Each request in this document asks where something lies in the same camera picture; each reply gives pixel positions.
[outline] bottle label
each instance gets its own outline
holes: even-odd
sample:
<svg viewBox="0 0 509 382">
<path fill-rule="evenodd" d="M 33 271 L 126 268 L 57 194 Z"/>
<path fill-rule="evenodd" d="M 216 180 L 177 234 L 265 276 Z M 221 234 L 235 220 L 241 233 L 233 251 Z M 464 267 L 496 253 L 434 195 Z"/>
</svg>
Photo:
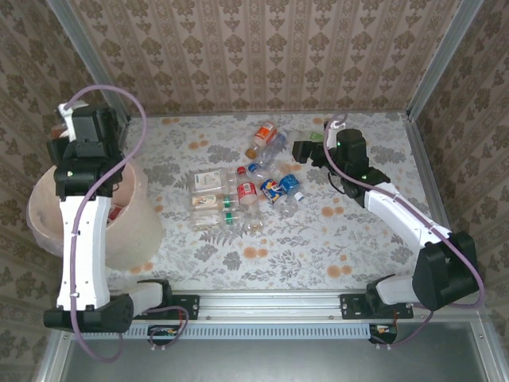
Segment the bottle label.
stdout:
<svg viewBox="0 0 509 382">
<path fill-rule="evenodd" d="M 285 194 L 274 179 L 269 179 L 263 182 L 260 189 L 263 191 L 263 193 L 265 193 L 265 196 L 272 204 L 274 204 L 277 199 Z"/>
<path fill-rule="evenodd" d="M 276 127 L 272 123 L 265 122 L 254 136 L 269 142 L 275 134 Z"/>
<path fill-rule="evenodd" d="M 237 186 L 239 200 L 247 195 L 256 195 L 256 187 L 253 183 L 247 182 Z"/>
<path fill-rule="evenodd" d="M 215 207 L 216 202 L 216 195 L 205 195 L 204 197 L 194 197 L 192 199 L 192 205 L 199 205 L 204 207 Z"/>
<path fill-rule="evenodd" d="M 288 193 L 291 189 L 299 185 L 299 181 L 295 178 L 293 174 L 290 174 L 286 175 L 283 179 L 281 179 L 279 185 L 281 186 L 282 190 L 285 193 Z"/>
<path fill-rule="evenodd" d="M 221 187 L 221 175 L 219 171 L 210 171 L 208 173 L 197 173 L 194 176 L 196 190 L 216 189 Z"/>
</svg>

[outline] clear plastic bottle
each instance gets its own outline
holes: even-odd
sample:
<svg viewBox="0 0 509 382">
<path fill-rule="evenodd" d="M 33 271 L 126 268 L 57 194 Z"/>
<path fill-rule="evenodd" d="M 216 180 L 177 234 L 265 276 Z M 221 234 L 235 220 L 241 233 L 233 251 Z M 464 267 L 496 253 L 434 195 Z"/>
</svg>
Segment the clear plastic bottle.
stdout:
<svg viewBox="0 0 509 382">
<path fill-rule="evenodd" d="M 243 218 L 240 211 L 222 212 L 216 209 L 191 212 L 190 224 L 194 231 L 205 231 L 239 224 Z"/>
<path fill-rule="evenodd" d="M 265 149 L 259 153 L 256 162 L 263 168 L 266 169 L 271 163 L 274 162 L 276 156 L 285 148 L 286 136 L 277 133 L 274 139 L 272 139 Z"/>
<path fill-rule="evenodd" d="M 263 182 L 261 190 L 282 217 L 292 217 L 299 209 L 295 200 L 288 197 L 274 179 Z"/>
<path fill-rule="evenodd" d="M 239 167 L 237 169 L 238 183 L 237 196 L 241 205 L 250 205 L 251 203 L 258 202 L 258 195 L 256 194 L 256 187 L 250 178 L 246 175 L 246 168 Z"/>
<path fill-rule="evenodd" d="M 246 150 L 249 159 L 256 159 L 260 150 L 275 137 L 278 129 L 272 122 L 264 122 L 251 140 L 251 146 Z"/>
<path fill-rule="evenodd" d="M 189 192 L 198 195 L 226 195 L 235 190 L 235 175 L 227 169 L 192 171 L 188 174 Z"/>
<path fill-rule="evenodd" d="M 239 203 L 246 206 L 244 230 L 251 233 L 260 231 L 263 228 L 263 216 L 258 206 L 256 187 L 247 177 L 245 167 L 239 167 L 237 174 L 239 175 L 237 196 L 239 197 Z"/>
<path fill-rule="evenodd" d="M 249 170 L 249 178 L 259 187 L 269 178 L 282 179 L 283 172 L 275 162 L 270 163 L 267 168 L 263 169 L 258 163 L 251 163 L 247 169 Z"/>
<path fill-rule="evenodd" d="M 294 198 L 296 201 L 304 199 L 304 194 L 301 192 L 301 183 L 299 183 L 293 174 L 290 173 L 283 177 L 279 182 L 279 186 L 286 195 Z"/>
<path fill-rule="evenodd" d="M 207 209 L 238 209 L 239 197 L 237 194 L 230 195 L 203 195 L 191 196 L 191 211 L 204 211 Z"/>
</svg>

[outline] black mounting plate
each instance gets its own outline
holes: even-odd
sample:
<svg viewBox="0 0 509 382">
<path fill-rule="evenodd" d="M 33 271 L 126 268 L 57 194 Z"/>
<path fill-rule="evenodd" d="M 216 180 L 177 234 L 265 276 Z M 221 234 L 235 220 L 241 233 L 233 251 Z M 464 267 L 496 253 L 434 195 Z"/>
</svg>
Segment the black mounting plate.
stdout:
<svg viewBox="0 0 509 382">
<path fill-rule="evenodd" d="M 189 312 L 189 321 L 197 320 L 200 312 L 200 296 L 198 294 L 174 294 L 171 305 L 181 306 Z M 160 313 L 143 313 L 134 320 L 178 320 L 178 310 L 169 310 Z"/>
<path fill-rule="evenodd" d="M 341 315 L 344 320 L 365 320 L 365 319 L 393 319 L 394 311 L 388 311 L 387 314 L 377 314 L 371 311 L 366 301 L 364 293 L 340 294 Z M 393 305 L 398 314 L 398 319 L 414 318 L 412 306 L 406 307 L 406 304 Z"/>
</svg>

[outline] gray floor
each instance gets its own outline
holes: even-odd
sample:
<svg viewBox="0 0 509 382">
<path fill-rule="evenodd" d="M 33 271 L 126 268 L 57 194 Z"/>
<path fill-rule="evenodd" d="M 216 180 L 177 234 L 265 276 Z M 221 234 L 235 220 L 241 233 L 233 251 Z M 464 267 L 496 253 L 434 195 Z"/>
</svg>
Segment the gray floor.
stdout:
<svg viewBox="0 0 509 382">
<path fill-rule="evenodd" d="M 113 354 L 115 341 L 92 341 Z M 386 351 L 367 341 L 181 341 L 151 351 L 126 341 L 115 364 L 100 364 L 79 347 L 69 354 L 64 379 L 192 382 L 481 382 L 486 376 L 467 324 L 432 324 L 407 345 Z"/>
</svg>

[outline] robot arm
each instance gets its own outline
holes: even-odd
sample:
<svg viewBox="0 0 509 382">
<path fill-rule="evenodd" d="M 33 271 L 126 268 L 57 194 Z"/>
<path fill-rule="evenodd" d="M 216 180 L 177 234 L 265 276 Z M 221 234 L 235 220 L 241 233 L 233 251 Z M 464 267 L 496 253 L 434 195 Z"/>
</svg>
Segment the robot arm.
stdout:
<svg viewBox="0 0 509 382">
<path fill-rule="evenodd" d="M 443 236 L 448 237 L 453 246 L 476 268 L 476 249 L 472 237 L 465 232 L 451 233 L 401 197 L 384 173 L 369 166 L 366 141 L 361 132 L 341 127 L 343 126 L 332 126 L 331 131 L 335 131 L 336 134 L 330 134 L 327 141 L 328 152 L 336 166 L 349 177 L 398 195 L 398 199 L 410 205 L 429 226 L 433 226 Z M 295 142 L 293 157 L 300 163 L 306 163 L 307 158 L 311 158 L 313 166 L 326 166 L 335 173 L 324 155 L 321 143 Z M 403 238 L 413 253 L 418 253 L 413 275 L 389 275 L 368 284 L 366 300 L 375 314 L 378 310 L 384 310 L 400 302 L 417 302 L 427 309 L 438 310 L 479 289 L 464 263 L 430 232 L 422 221 L 394 198 L 357 185 L 343 177 L 341 184 L 348 197 L 385 221 Z"/>
<path fill-rule="evenodd" d="M 56 195 L 64 221 L 63 276 L 56 308 L 45 311 L 46 327 L 71 330 L 70 254 L 72 225 L 85 193 L 123 159 L 119 149 L 119 123 L 115 111 L 77 102 L 59 112 L 67 130 L 48 144 L 56 165 Z M 105 268 L 106 225 L 113 186 L 122 171 L 108 179 L 85 205 L 76 241 L 76 305 L 82 332 L 117 332 L 129 329 L 133 317 L 160 306 L 171 294 L 160 280 L 139 283 L 134 289 L 111 296 Z"/>
</svg>

